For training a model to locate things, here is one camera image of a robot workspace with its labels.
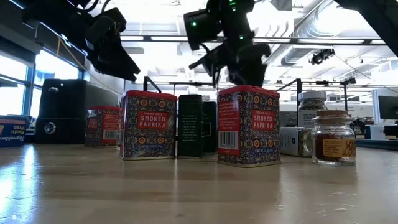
spice jar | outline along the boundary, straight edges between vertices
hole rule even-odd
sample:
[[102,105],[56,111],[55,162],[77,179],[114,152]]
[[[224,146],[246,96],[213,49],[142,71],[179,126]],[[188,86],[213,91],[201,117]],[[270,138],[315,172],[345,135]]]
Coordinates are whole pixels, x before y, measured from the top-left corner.
[[312,119],[317,116],[318,110],[327,110],[326,92],[308,91],[298,95],[298,126],[313,128]]
[[321,165],[352,165],[355,161],[355,133],[347,111],[317,111],[312,119],[313,161]]

table surface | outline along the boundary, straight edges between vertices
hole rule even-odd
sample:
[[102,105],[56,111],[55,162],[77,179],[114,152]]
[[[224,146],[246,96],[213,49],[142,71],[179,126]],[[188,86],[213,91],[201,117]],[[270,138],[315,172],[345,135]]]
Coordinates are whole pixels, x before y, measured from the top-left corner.
[[398,223],[398,153],[358,149],[356,167],[238,168],[122,161],[114,149],[0,149],[0,223]]

computer monitor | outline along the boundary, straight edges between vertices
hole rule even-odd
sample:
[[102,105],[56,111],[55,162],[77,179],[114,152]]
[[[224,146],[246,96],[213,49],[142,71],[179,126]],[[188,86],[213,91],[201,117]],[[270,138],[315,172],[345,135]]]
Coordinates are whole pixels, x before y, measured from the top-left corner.
[[379,96],[380,119],[398,120],[398,96]]

patterned tin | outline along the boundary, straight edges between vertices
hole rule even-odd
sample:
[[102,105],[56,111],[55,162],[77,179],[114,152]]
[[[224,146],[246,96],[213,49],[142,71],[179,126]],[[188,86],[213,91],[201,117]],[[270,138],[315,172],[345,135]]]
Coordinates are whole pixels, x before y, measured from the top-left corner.
[[116,147],[121,108],[92,106],[86,120],[86,147]]
[[218,162],[280,164],[279,93],[240,85],[218,94]]
[[122,97],[120,157],[124,160],[175,157],[177,97],[131,90]]

barcode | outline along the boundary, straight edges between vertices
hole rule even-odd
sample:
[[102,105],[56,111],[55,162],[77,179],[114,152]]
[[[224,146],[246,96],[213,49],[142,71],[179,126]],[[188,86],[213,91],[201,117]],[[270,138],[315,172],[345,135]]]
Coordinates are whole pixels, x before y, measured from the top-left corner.
[[238,131],[219,131],[218,132],[218,147],[222,149],[238,150],[239,141]]
[[116,130],[104,130],[104,140],[116,140]]

